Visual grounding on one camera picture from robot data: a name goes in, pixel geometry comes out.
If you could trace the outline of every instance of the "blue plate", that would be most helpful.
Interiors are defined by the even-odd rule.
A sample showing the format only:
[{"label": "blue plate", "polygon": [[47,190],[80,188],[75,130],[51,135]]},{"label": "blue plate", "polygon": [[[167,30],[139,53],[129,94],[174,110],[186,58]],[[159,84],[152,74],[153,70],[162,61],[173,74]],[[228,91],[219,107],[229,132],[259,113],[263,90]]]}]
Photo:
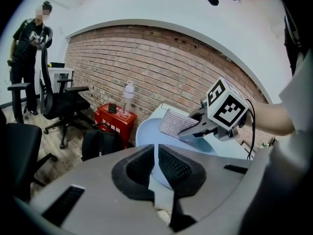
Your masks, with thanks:
[{"label": "blue plate", "polygon": [[196,139],[191,143],[185,143],[161,133],[159,127],[162,123],[161,118],[151,118],[143,121],[137,129],[136,132],[136,146],[154,144],[155,145],[155,167],[152,170],[152,176],[163,186],[171,189],[169,183],[167,182],[165,176],[163,175],[160,167],[158,166],[158,145],[159,144],[169,144],[183,149],[188,149],[190,151],[201,152],[209,155],[216,155],[216,152],[212,146],[204,139]]}]

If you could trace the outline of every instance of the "chair wheel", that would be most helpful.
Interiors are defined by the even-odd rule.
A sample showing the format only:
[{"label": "chair wheel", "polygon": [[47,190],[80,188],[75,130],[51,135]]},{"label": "chair wheel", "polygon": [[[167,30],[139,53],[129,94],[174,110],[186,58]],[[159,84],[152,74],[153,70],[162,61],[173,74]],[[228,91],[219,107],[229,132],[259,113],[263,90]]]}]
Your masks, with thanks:
[{"label": "chair wheel", "polygon": [[51,159],[52,159],[53,162],[57,162],[58,161],[58,157],[54,156],[54,155],[52,155]]}]

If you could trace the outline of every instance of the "brick wall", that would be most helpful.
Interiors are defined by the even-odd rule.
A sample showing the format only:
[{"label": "brick wall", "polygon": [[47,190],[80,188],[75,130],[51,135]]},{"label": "brick wall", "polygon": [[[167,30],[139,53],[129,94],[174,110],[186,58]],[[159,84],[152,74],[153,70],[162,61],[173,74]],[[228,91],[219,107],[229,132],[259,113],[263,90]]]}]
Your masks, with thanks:
[{"label": "brick wall", "polygon": [[[94,111],[108,102],[121,105],[125,82],[134,81],[132,111],[138,117],[132,141],[139,124],[163,100],[192,111],[219,76],[252,102],[266,102],[248,75],[221,53],[196,39],[156,27],[113,26],[73,36],[66,67],[75,70],[75,86],[89,87],[82,96]],[[237,141],[251,143],[251,128],[238,130]],[[271,139],[257,131],[255,145]]]}]

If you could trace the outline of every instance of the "black pants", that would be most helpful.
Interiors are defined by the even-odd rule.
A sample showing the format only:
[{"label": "black pants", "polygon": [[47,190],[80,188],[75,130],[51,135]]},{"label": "black pants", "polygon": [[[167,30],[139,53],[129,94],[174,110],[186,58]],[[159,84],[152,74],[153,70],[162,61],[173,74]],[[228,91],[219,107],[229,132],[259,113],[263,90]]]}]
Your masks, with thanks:
[{"label": "black pants", "polygon": [[[26,90],[27,108],[29,111],[35,111],[37,109],[37,99],[35,93],[35,64],[19,63],[17,61],[12,63],[10,73],[11,83],[21,83],[22,78],[24,78],[24,83],[30,83]],[[12,104],[15,119],[22,119],[21,93],[15,94],[12,92]]]}]

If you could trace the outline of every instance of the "silver fabric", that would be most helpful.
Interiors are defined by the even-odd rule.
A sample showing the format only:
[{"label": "silver fabric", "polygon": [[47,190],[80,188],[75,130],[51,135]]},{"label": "silver fabric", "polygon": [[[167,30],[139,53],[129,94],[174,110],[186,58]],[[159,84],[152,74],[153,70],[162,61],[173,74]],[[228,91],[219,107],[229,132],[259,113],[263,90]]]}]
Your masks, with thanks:
[{"label": "silver fabric", "polygon": [[189,140],[179,138],[178,133],[185,130],[186,128],[194,126],[196,123],[198,123],[197,120],[168,109],[163,117],[159,131],[174,138],[188,142]]}]

